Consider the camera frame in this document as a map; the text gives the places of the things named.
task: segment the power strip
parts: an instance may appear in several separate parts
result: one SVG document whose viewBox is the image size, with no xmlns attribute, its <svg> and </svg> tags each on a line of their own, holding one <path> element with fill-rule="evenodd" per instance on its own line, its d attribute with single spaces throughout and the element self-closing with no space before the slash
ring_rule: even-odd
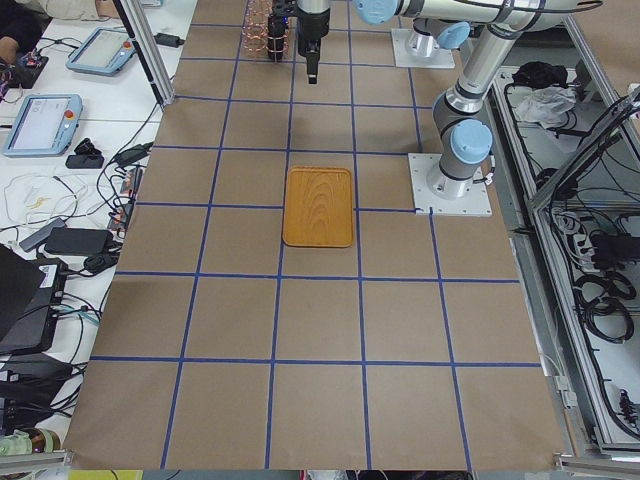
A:
<svg viewBox="0 0 640 480">
<path fill-rule="evenodd" d="M 591 240 L 588 235 L 582 233 L 575 233 L 571 237 L 573 241 L 573 250 L 576 255 L 576 261 L 582 266 L 582 270 L 585 273 L 598 273 L 598 270 L 593 263 L 593 256 L 596 253 Z"/>
</svg>

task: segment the wooden tray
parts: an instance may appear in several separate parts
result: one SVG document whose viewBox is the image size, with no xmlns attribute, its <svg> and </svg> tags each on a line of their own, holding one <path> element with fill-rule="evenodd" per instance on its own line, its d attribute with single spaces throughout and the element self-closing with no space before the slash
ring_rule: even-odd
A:
<svg viewBox="0 0 640 480">
<path fill-rule="evenodd" d="M 353 181 L 344 168 L 292 167 L 282 239 L 291 247 L 353 244 Z"/>
</svg>

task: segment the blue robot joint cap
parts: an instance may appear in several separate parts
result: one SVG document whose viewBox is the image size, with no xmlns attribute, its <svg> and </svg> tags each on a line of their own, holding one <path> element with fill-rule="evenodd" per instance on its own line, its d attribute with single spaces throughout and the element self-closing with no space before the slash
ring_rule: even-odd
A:
<svg viewBox="0 0 640 480">
<path fill-rule="evenodd" d="M 479 120 L 463 120 L 451 134 L 451 150 L 467 165 L 482 163 L 491 152 L 492 144 L 491 130 Z"/>
<path fill-rule="evenodd" d="M 440 48 L 453 50 L 460 47 L 470 34 L 471 25 L 468 22 L 458 22 L 440 32 L 436 41 Z"/>
<path fill-rule="evenodd" d="M 363 22 L 380 25 L 396 14 L 398 3 L 390 0 L 356 0 L 356 11 Z"/>
</svg>

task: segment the person's hand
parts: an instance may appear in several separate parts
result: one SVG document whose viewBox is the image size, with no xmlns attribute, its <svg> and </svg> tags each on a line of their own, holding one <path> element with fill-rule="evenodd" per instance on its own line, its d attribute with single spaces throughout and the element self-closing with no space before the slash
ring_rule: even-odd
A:
<svg viewBox="0 0 640 480">
<path fill-rule="evenodd" d="M 13 65 L 16 63 L 16 56 L 18 54 L 18 42 L 11 37 L 0 38 L 0 59 L 6 63 Z"/>
<path fill-rule="evenodd" d="M 113 0 L 96 0 L 96 10 L 101 17 L 119 18 L 118 10 L 113 4 Z"/>
</svg>

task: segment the white cable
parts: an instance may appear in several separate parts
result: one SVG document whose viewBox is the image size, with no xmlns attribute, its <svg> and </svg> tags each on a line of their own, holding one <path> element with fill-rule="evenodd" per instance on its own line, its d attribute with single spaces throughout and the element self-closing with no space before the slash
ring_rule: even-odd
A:
<svg viewBox="0 0 640 480">
<path fill-rule="evenodd" d="M 73 190 L 73 194 L 66 194 L 62 197 L 59 197 L 55 204 L 53 205 L 51 210 L 48 211 L 43 211 L 43 210 L 31 210 L 31 211 L 27 211 L 26 213 L 24 213 L 24 218 L 23 219 L 17 219 L 14 218 L 14 216 L 12 216 L 10 208 L 9 208 L 9 193 L 10 190 L 15 188 L 15 184 L 18 183 L 19 181 L 25 180 L 25 179 L 43 179 L 45 180 L 45 182 L 41 182 L 40 185 L 38 185 L 37 187 L 32 187 L 29 190 L 29 193 L 27 194 L 27 196 L 25 197 L 23 203 L 27 203 L 29 201 L 29 198 L 34 195 L 37 194 L 40 189 L 43 188 L 44 184 L 46 183 L 46 181 L 55 181 L 55 185 L 58 185 L 60 188 L 64 188 L 65 192 L 68 192 L 67 187 L 62 184 L 62 182 L 56 180 L 55 177 L 60 178 L 60 179 L 67 179 L 67 180 L 71 180 L 72 182 L 75 181 L 77 183 L 80 184 L 80 187 L 78 189 L 74 189 L 71 186 L 69 188 L 71 188 L 71 190 Z M 5 205 L 5 211 L 7 214 L 7 218 L 9 219 L 10 222 L 12 222 L 12 224 L 16 224 L 19 227 L 24 227 L 24 228 L 29 228 L 29 229 L 38 229 L 42 226 L 43 223 L 47 223 L 49 221 L 51 221 L 52 218 L 56 217 L 56 216 L 65 216 L 65 215 L 69 215 L 70 212 L 72 212 L 73 210 L 77 210 L 77 207 L 79 206 L 79 204 L 85 199 L 85 197 L 88 196 L 89 194 L 89 184 L 87 182 L 85 182 L 80 175 L 77 174 L 66 174 L 66 175 L 56 175 L 55 173 L 52 174 L 51 176 L 49 175 L 41 175 L 41 174 L 34 174 L 34 173 L 29 173 L 29 174 L 25 174 L 25 175 L 20 175 L 18 177 L 14 177 L 11 179 L 11 181 L 9 182 L 9 184 L 4 188 L 4 205 Z M 71 203 L 68 206 L 63 206 L 61 207 L 61 205 L 68 201 L 68 200 L 72 200 Z M 93 209 L 97 208 L 99 206 L 99 204 L 94 204 L 92 205 L 92 207 L 90 209 L 87 209 L 87 212 L 91 212 Z M 48 219 L 44 219 L 44 220 L 38 220 L 38 221 L 33 221 L 33 217 L 34 216 L 48 216 Z"/>
<path fill-rule="evenodd" d="M 542 355 L 549 361 L 549 363 L 551 363 L 551 365 L 553 365 L 553 368 L 556 369 L 556 373 L 558 375 L 562 375 L 563 377 L 565 376 L 564 371 L 560 368 L 558 363 L 553 358 L 551 358 L 550 355 L 547 355 L 546 353 L 543 353 Z"/>
</svg>

